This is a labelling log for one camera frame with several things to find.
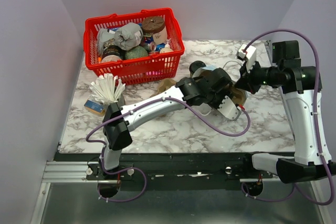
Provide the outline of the black plastic cup lid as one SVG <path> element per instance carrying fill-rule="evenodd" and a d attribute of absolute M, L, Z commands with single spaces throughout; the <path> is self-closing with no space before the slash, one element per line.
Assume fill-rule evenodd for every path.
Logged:
<path fill-rule="evenodd" d="M 192 62 L 189 66 L 190 74 L 193 75 L 196 72 L 196 70 L 203 67 L 206 67 L 206 64 L 202 61 L 197 60 Z"/>

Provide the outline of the brown cardboard cup carrier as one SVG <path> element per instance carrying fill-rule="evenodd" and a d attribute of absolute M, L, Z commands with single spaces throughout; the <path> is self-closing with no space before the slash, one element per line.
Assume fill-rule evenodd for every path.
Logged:
<path fill-rule="evenodd" d="M 175 85 L 176 85 L 176 81 L 175 80 L 173 80 L 171 78 L 163 79 L 159 83 L 156 92 L 154 94 L 152 94 L 150 96 L 150 98 L 152 98 L 152 97 L 154 97 L 154 96 L 156 96 L 158 94 L 161 94 L 161 93 L 165 92 L 166 90 L 168 90 L 169 88 L 171 88 L 171 87 L 173 87 Z"/>

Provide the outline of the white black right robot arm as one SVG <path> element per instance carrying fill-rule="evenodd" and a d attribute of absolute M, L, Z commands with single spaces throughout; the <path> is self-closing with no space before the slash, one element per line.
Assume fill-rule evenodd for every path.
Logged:
<path fill-rule="evenodd" d="M 277 175 L 285 184 L 322 179 L 327 171 L 335 175 L 335 162 L 325 142 L 321 118 L 322 84 L 317 85 L 314 98 L 316 68 L 301 65 L 299 43 L 273 43 L 272 67 L 260 66 L 253 46 L 241 45 L 236 56 L 244 64 L 235 87 L 252 94 L 261 86 L 281 88 L 295 139 L 293 158 L 257 153 L 242 163 L 242 173 L 252 178 L 264 170 Z"/>

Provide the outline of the white paper takeout bag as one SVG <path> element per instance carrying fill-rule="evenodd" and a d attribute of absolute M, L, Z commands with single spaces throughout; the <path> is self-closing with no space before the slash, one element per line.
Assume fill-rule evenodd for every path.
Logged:
<path fill-rule="evenodd" d="M 195 78 L 198 83 L 205 81 L 205 86 L 206 88 L 209 87 L 209 92 L 212 89 L 218 90 L 227 85 L 233 86 L 233 81 L 229 74 L 223 68 L 216 68 L 212 65 L 199 68 L 191 77 Z"/>

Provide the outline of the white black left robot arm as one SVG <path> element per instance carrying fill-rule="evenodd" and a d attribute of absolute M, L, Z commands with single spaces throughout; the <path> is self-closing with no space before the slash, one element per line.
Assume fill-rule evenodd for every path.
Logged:
<path fill-rule="evenodd" d="M 124 106 L 113 103 L 107 107 L 103 119 L 107 145 L 98 168 L 104 179 L 116 175 L 121 152 L 132 143 L 130 133 L 150 120 L 202 104 L 228 120 L 239 117 L 240 111 L 232 100 L 233 81 L 224 69 L 205 66 L 191 68 L 190 73 L 190 77 L 182 78 L 172 87 L 142 102 Z"/>

